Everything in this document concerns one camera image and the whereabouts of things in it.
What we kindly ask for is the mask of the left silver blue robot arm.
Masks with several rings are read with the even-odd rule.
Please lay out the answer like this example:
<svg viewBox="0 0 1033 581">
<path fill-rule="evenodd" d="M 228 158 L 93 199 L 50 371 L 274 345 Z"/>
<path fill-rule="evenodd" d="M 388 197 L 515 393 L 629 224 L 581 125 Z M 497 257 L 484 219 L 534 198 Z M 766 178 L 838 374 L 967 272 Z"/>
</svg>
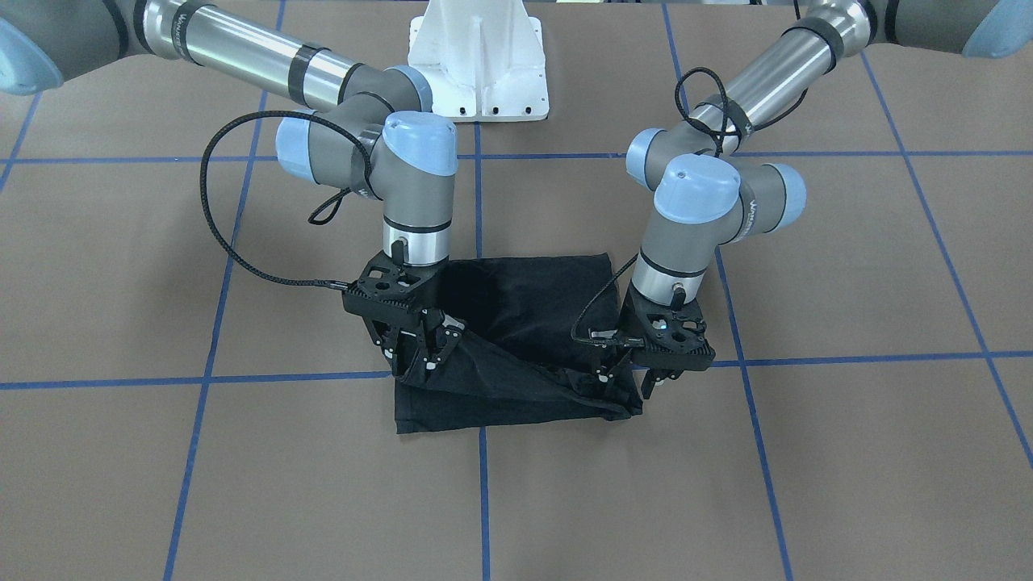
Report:
<svg viewBox="0 0 1033 581">
<path fill-rule="evenodd" d="M 1031 357 L 1031 4 L 874 1 L 803 108 L 741 162 L 807 184 L 794 224 L 726 246 L 742 366 Z"/>
</svg>

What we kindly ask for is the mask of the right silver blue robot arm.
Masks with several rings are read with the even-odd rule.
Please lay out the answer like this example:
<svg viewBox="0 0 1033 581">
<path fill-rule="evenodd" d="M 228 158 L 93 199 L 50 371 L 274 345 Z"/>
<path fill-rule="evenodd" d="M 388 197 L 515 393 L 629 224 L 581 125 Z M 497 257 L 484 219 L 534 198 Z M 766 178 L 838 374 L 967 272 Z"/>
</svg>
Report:
<svg viewBox="0 0 1033 581">
<path fill-rule="evenodd" d="M 414 2 L 232 2 L 222 10 L 342 52 L 404 63 Z M 236 265 L 204 220 L 204 147 L 238 115 L 298 104 L 217 71 L 132 56 L 36 96 L 2 93 L 2 394 L 202 383 L 383 379 L 337 293 Z M 213 153 L 211 210 L 240 254 L 284 278 L 351 280 L 380 246 L 380 206 L 274 161 L 280 120 Z"/>
</svg>

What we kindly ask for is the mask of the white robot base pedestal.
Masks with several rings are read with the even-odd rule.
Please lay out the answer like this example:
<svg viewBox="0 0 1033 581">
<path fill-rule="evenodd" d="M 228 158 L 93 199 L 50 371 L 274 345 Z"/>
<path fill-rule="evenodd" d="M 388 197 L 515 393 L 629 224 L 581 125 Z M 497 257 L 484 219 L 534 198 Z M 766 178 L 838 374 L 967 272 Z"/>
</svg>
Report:
<svg viewBox="0 0 1033 581">
<path fill-rule="evenodd" d="M 521 1 L 431 1 L 411 19 L 409 66 L 453 122 L 534 122 L 550 113 L 542 22 Z"/>
</svg>

